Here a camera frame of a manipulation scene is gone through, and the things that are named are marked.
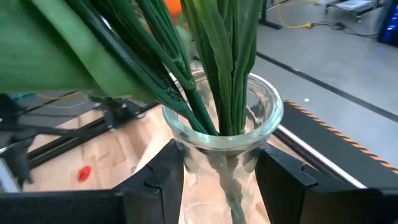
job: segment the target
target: black holder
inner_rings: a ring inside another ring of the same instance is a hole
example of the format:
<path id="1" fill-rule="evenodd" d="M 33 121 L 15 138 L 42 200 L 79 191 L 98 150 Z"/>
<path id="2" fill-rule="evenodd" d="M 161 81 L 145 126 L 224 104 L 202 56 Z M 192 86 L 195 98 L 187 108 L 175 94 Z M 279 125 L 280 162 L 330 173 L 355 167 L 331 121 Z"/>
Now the black holder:
<path id="1" fill-rule="evenodd" d="M 354 189 L 266 146 L 256 177 L 273 224 L 393 223 L 397 189 Z M 1 223 L 176 224 L 183 157 L 170 141 L 137 174 L 113 190 L 0 195 Z"/>
<path id="2" fill-rule="evenodd" d="M 90 99 L 99 105 L 95 108 L 104 113 L 105 123 L 109 129 L 117 128 L 126 123 L 126 118 L 138 115 L 139 106 L 124 99 L 99 98 L 91 96 Z"/>
<path id="3" fill-rule="evenodd" d="M 256 177 L 273 224 L 398 220 L 398 189 L 354 189 L 273 146 L 260 155 Z"/>

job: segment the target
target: cable on floor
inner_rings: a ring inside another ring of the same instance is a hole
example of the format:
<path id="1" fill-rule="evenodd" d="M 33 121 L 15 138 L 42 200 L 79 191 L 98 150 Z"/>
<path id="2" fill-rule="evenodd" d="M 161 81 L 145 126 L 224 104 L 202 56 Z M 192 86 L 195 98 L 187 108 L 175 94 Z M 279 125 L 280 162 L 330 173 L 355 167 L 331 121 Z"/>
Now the cable on floor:
<path id="1" fill-rule="evenodd" d="M 57 96 L 49 96 L 49 95 L 46 95 L 43 93 L 36 93 L 37 96 L 39 96 L 43 99 L 46 99 L 46 100 L 61 100 L 61 99 L 73 98 L 79 94 L 80 94 L 79 92 L 75 92 L 75 93 L 68 94 L 66 96 L 57 97 Z"/>
<path id="2" fill-rule="evenodd" d="M 313 27 L 316 27 L 316 26 L 327 26 L 333 30 L 340 30 L 346 34 L 356 35 L 358 37 L 365 37 L 365 38 L 372 38 L 372 39 L 377 37 L 377 34 L 359 34 L 342 22 L 327 22 L 327 21 L 315 22 L 315 23 L 311 23 L 310 27 L 307 27 L 307 28 L 312 29 Z"/>
<path id="3" fill-rule="evenodd" d="M 319 4 L 319 2 L 318 1 L 303 1 L 303 2 L 293 2 L 293 3 L 288 3 L 288 4 L 279 4 L 278 3 L 279 0 L 275 0 L 275 1 L 277 4 L 276 11 L 277 11 L 278 18 L 279 18 L 280 22 L 282 23 L 282 25 L 286 28 L 289 28 L 289 29 L 299 29 L 299 28 L 312 29 L 316 26 L 328 26 L 329 28 L 331 28 L 333 30 L 341 30 L 344 33 L 349 34 L 349 35 L 356 35 L 358 37 L 365 37 L 365 38 L 372 38 L 372 39 L 377 37 L 377 34 L 359 34 L 342 22 L 321 21 L 321 22 L 310 22 L 310 23 L 300 25 L 300 26 L 288 26 L 282 18 L 282 12 L 280 11 L 279 7 L 293 6 L 296 4 L 306 4 L 306 3 Z"/>
<path id="4" fill-rule="evenodd" d="M 293 2 L 293 3 L 288 3 L 288 4 L 280 4 L 279 0 L 275 0 L 276 4 L 276 14 L 278 16 L 278 19 L 280 20 L 280 23 L 289 29 L 298 29 L 298 28 L 309 28 L 311 23 L 306 23 L 304 25 L 299 25 L 299 26 L 289 26 L 286 24 L 286 22 L 282 18 L 282 11 L 280 10 L 280 7 L 287 7 L 287 6 L 293 6 L 296 4 L 319 4 L 319 1 L 302 1 L 302 2 Z"/>

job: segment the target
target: orange object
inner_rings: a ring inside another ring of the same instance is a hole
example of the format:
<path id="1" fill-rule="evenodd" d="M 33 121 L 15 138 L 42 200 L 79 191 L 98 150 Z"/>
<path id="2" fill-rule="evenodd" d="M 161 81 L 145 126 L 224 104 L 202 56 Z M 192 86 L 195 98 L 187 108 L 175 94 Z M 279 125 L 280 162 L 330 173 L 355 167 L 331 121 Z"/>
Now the orange object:
<path id="1" fill-rule="evenodd" d="M 182 8 L 180 0 L 165 0 L 165 3 L 169 9 L 170 15 L 177 16 L 181 14 Z"/>

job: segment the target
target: blue object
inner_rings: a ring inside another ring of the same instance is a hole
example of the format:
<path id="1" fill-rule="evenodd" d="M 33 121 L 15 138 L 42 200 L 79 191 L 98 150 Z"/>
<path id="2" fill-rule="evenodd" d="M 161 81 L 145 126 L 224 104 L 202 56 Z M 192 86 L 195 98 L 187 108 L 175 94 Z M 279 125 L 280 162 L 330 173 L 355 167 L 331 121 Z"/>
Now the blue object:
<path id="1" fill-rule="evenodd" d="M 379 28 L 378 41 L 398 47 L 398 2 L 387 1 L 376 24 Z"/>

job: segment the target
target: orange stripe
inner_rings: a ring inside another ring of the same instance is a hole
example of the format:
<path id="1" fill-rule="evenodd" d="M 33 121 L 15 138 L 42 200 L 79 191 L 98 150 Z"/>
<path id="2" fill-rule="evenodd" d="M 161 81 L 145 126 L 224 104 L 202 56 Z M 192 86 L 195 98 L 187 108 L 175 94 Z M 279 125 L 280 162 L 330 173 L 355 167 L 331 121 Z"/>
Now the orange stripe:
<path id="1" fill-rule="evenodd" d="M 340 137 L 345 137 L 345 135 L 343 134 L 343 133 L 340 133 L 340 132 L 338 132 L 338 133 L 335 133 L 337 136 L 340 136 Z"/>
<path id="2" fill-rule="evenodd" d="M 377 160 L 377 161 L 382 161 L 382 160 L 383 160 L 383 159 L 381 159 L 381 158 L 378 157 L 378 156 L 371 156 L 371 158 L 374 159 L 374 160 Z"/>
<path id="3" fill-rule="evenodd" d="M 298 109 L 298 110 L 302 110 L 303 108 L 301 107 L 301 106 L 299 106 L 299 105 L 292 105 L 292 106 L 294 106 L 296 109 Z"/>
<path id="4" fill-rule="evenodd" d="M 293 105 L 293 106 L 299 106 L 298 104 L 294 103 L 293 101 L 290 101 L 289 103 L 290 103 L 291 105 Z"/>
<path id="5" fill-rule="evenodd" d="M 354 140 L 350 139 L 350 138 L 343 138 L 345 141 L 357 144 Z"/>
<path id="6" fill-rule="evenodd" d="M 360 144 L 351 144 L 351 145 L 353 145 L 354 147 L 358 147 L 358 148 L 362 148 L 362 149 L 364 149 L 365 147 L 363 147 L 362 145 L 360 145 Z"/>
<path id="7" fill-rule="evenodd" d="M 310 112 L 306 111 L 305 109 L 301 109 L 300 111 L 305 113 L 305 114 L 311 114 Z"/>
<path id="8" fill-rule="evenodd" d="M 394 168 L 394 166 L 388 162 L 381 162 L 381 165 L 388 167 L 388 168 Z"/>
<path id="9" fill-rule="evenodd" d="M 371 151 L 367 150 L 367 149 L 361 149 L 361 151 L 365 154 L 372 154 Z"/>
<path id="10" fill-rule="evenodd" d="M 324 127 L 329 127 L 329 124 L 326 124 L 325 122 L 319 122 L 319 124 L 324 126 Z"/>
<path id="11" fill-rule="evenodd" d="M 333 132 L 338 132 L 336 129 L 334 129 L 334 128 L 332 128 L 332 127 L 329 127 L 328 130 L 329 130 L 329 131 L 333 131 Z"/>

